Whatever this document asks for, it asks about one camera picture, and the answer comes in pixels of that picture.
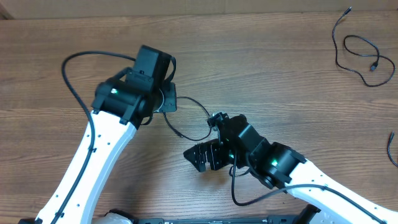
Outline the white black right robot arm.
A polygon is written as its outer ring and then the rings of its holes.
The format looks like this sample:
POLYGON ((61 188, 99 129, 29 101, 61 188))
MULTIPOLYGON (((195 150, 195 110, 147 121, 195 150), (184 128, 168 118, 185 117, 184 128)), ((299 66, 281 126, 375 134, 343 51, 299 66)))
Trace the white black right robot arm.
POLYGON ((284 144, 270 143, 242 114, 230 118, 217 113, 207 120, 218 137, 197 144, 183 155, 199 172, 247 167, 249 173, 272 191, 261 200, 285 192, 319 209, 322 223, 397 223, 397 212, 356 194, 322 172, 305 156, 284 144))

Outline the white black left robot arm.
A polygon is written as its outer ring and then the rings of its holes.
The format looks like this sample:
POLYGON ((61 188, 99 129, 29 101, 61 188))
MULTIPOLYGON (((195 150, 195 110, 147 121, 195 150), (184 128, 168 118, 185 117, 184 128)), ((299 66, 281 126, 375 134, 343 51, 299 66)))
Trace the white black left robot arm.
POLYGON ((20 223, 91 223, 104 185, 124 148, 156 113, 177 109, 170 66, 175 57, 143 45, 134 65, 101 82, 87 115, 85 135, 56 191, 35 218, 20 223))

